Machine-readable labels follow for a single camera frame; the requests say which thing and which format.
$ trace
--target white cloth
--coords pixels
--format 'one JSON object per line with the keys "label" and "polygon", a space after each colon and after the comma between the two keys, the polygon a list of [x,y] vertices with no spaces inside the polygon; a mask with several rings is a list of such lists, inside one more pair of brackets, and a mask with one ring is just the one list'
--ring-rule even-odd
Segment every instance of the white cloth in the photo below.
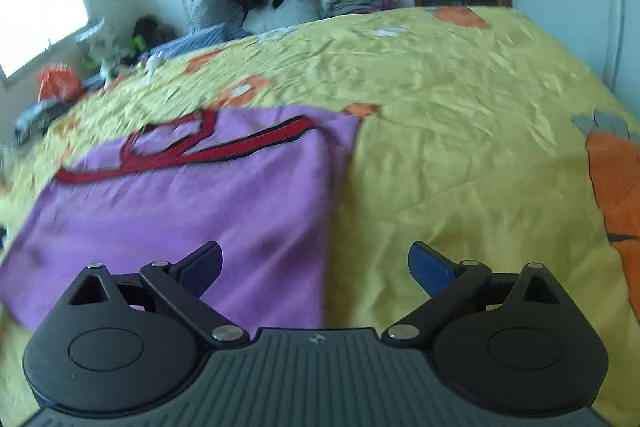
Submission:
{"label": "white cloth", "polygon": [[376,0],[321,0],[326,18],[345,15],[354,10],[366,8]]}
{"label": "white cloth", "polygon": [[284,0],[277,8],[271,5],[273,0],[264,0],[263,3],[249,10],[242,29],[258,35],[277,28],[297,26],[322,18],[320,0]]}

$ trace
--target window frame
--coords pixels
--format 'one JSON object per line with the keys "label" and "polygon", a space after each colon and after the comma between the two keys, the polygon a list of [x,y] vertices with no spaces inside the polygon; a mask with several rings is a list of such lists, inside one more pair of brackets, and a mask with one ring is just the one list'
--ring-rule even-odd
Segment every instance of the window frame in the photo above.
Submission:
{"label": "window frame", "polygon": [[81,35],[85,31],[87,31],[95,23],[92,20],[91,9],[88,1],[82,0],[82,3],[84,4],[84,9],[87,16],[87,22],[83,27],[78,28],[76,31],[59,40],[55,44],[51,44],[51,42],[49,42],[49,46],[44,49],[42,53],[39,53],[38,55],[33,57],[31,60],[29,60],[29,62],[21,66],[17,71],[9,76],[6,76],[4,74],[4,71],[2,70],[2,64],[0,64],[0,84],[2,84],[2,87],[4,87],[5,91],[9,91],[9,89],[18,84],[20,82],[21,76],[24,76],[26,71],[32,68],[45,67],[47,66],[47,64],[50,64],[54,59],[55,53],[71,44],[78,35]]}

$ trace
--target circular cap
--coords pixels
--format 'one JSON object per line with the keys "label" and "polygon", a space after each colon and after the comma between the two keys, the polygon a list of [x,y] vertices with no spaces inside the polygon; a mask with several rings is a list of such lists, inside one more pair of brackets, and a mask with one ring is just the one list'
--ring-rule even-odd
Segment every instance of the circular cap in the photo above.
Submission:
{"label": "circular cap", "polygon": [[396,324],[386,332],[392,339],[397,341],[410,341],[420,335],[420,330],[411,324]]}
{"label": "circular cap", "polygon": [[562,344],[546,331],[511,328],[495,333],[489,353],[507,367],[535,371],[554,365],[562,357]]}
{"label": "circular cap", "polygon": [[69,346],[71,360],[91,371],[115,371],[134,363],[144,343],[135,333],[119,328],[87,331]]}
{"label": "circular cap", "polygon": [[211,333],[211,336],[220,342],[235,342],[239,341],[244,335],[244,330],[238,326],[231,324],[226,326],[217,327]]}

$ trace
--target bed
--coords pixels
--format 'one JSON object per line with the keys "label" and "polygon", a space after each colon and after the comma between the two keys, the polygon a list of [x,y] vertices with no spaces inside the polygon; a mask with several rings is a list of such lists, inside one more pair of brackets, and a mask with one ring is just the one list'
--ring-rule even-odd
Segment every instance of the bed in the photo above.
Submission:
{"label": "bed", "polygon": [[[151,83],[133,76],[56,120],[0,194],[0,223],[10,241],[61,164],[146,122],[212,105],[285,104],[367,108],[334,210],[328,327],[382,331],[423,302],[406,262],[417,240],[495,271],[539,261],[606,344],[609,372],[595,410],[617,427],[640,424],[640,327],[630,304],[638,286],[607,237],[615,209],[603,206],[608,189],[594,187],[602,166],[585,136],[634,144],[640,124],[583,63],[512,10],[350,15],[174,58]],[[29,337],[0,311],[4,427],[36,409],[20,364]]]}

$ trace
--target purple cloth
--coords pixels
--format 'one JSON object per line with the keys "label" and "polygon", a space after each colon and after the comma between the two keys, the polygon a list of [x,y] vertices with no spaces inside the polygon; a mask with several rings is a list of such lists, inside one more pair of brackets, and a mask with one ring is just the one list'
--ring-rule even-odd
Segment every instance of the purple cloth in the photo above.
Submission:
{"label": "purple cloth", "polygon": [[[0,266],[0,302],[33,330],[86,264],[135,273],[218,241],[222,274],[204,302],[251,334],[258,327],[322,327],[328,218],[360,120],[313,107],[225,109],[213,134],[181,157],[299,115],[316,127],[235,159],[83,184],[63,182],[59,172]],[[159,153],[193,136],[203,121],[142,134],[132,141],[133,154]],[[125,162],[130,157],[126,142],[97,146],[71,172],[120,168],[121,153]]]}

